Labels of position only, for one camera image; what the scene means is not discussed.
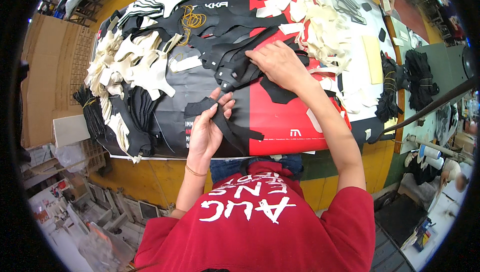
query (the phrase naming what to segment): logo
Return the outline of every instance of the logo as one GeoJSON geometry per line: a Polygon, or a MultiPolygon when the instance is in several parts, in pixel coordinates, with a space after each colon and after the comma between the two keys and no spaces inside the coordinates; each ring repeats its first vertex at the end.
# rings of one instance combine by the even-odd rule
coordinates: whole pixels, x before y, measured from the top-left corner
{"type": "Polygon", "coordinates": [[[205,7],[208,7],[210,9],[214,8],[220,8],[221,6],[228,7],[228,2],[217,2],[217,3],[210,3],[210,4],[205,4],[205,7]]]}
{"type": "Polygon", "coordinates": [[[297,133],[298,133],[299,137],[301,137],[300,130],[298,130],[298,129],[290,129],[290,136],[291,136],[291,137],[296,137],[296,136],[297,136],[297,133]]]}

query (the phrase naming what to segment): thread spool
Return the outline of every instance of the thread spool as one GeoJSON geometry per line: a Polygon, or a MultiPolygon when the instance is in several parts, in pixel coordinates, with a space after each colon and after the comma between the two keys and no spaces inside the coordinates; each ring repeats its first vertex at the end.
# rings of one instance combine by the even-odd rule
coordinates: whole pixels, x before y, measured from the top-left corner
{"type": "Polygon", "coordinates": [[[424,156],[431,157],[434,160],[438,160],[440,158],[440,153],[441,152],[438,150],[435,150],[425,145],[420,145],[420,149],[417,156],[417,162],[420,163],[423,160],[424,156]]]}
{"type": "Polygon", "coordinates": [[[441,170],[441,168],[443,167],[443,164],[444,164],[444,158],[441,157],[441,158],[436,160],[436,159],[433,159],[431,157],[426,156],[425,157],[425,162],[427,164],[429,164],[430,166],[434,167],[435,169],[441,170]]]}

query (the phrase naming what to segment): shoe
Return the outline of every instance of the shoe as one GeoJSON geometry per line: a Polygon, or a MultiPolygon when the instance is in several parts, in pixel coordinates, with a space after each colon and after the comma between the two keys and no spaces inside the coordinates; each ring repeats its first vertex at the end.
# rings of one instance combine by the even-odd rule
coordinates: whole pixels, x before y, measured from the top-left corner
{"type": "Polygon", "coordinates": [[[413,153],[409,152],[407,157],[405,158],[405,161],[403,162],[403,165],[405,166],[405,168],[408,168],[408,166],[410,165],[411,161],[416,157],[416,155],[414,156],[413,153]]]}

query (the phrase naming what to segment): jeans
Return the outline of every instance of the jeans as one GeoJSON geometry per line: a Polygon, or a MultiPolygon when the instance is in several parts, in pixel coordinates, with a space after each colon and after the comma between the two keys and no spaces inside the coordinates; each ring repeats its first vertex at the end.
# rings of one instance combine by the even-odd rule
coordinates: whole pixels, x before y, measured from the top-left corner
{"type": "MultiPolygon", "coordinates": [[[[300,154],[287,154],[282,155],[282,159],[275,161],[271,157],[252,157],[249,160],[248,164],[250,165],[255,161],[273,161],[279,162],[282,164],[282,168],[289,169],[291,173],[297,175],[303,171],[303,166],[301,162],[302,157],[300,154]]],[[[210,173],[212,174],[212,182],[215,184],[220,180],[224,180],[233,174],[240,172],[240,165],[244,160],[212,160],[210,161],[210,173]]]]}

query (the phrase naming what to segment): box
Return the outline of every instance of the box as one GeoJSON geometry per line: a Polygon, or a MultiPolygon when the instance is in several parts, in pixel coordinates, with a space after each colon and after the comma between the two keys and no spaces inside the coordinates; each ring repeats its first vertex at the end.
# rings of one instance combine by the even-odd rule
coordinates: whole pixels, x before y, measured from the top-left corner
{"type": "Polygon", "coordinates": [[[455,144],[463,147],[463,151],[473,154],[474,139],[471,135],[465,132],[458,132],[455,136],[455,144]]]}
{"type": "Polygon", "coordinates": [[[21,59],[30,65],[21,85],[22,146],[54,143],[53,119],[83,114],[73,93],[82,85],[92,53],[90,29],[55,17],[32,17],[21,59]]]}

